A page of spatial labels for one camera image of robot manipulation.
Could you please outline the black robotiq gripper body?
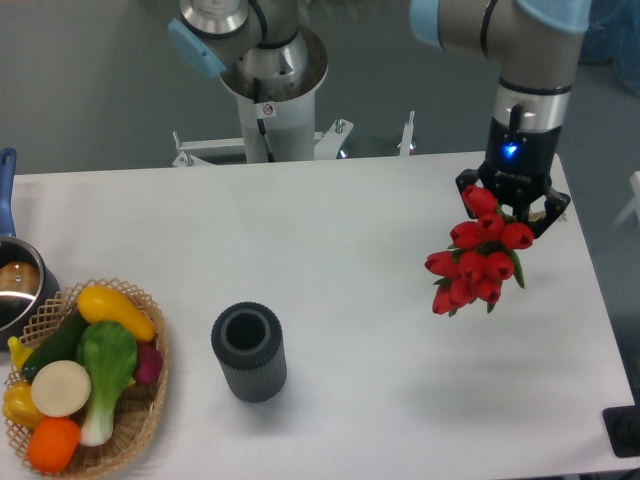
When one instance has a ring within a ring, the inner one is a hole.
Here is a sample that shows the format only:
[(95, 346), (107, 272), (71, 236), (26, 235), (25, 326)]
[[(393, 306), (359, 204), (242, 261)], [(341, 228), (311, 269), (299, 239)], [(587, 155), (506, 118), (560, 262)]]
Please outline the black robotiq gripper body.
[(552, 187), (551, 166), (559, 127), (544, 132), (512, 131), (493, 119), (485, 158), (478, 169), (483, 187), (524, 220), (529, 208)]

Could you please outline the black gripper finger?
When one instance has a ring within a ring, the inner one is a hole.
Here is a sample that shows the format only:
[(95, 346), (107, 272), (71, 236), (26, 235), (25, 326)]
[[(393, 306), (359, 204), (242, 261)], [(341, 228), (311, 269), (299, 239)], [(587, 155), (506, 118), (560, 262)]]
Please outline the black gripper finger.
[(529, 228), (535, 238), (540, 238), (566, 211), (571, 203), (567, 193), (559, 192), (551, 187), (544, 194), (544, 209), (529, 213)]
[(467, 169), (461, 172), (455, 181), (467, 214), (471, 218), (477, 218), (483, 207), (483, 190), (477, 186), (477, 180), (477, 171)]

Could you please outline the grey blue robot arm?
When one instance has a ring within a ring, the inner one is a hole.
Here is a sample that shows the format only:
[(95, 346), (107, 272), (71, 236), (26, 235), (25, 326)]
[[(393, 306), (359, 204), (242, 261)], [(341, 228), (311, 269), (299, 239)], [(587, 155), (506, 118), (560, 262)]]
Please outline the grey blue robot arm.
[[(587, 1), (414, 1), (410, 28), (422, 42), (476, 52), (501, 64), (483, 163), (460, 173), (481, 183), (535, 236), (567, 209), (550, 169), (584, 34)], [(201, 75), (235, 96), (251, 163), (314, 160), (315, 93), (324, 44), (294, 1), (184, 1), (171, 43)]]

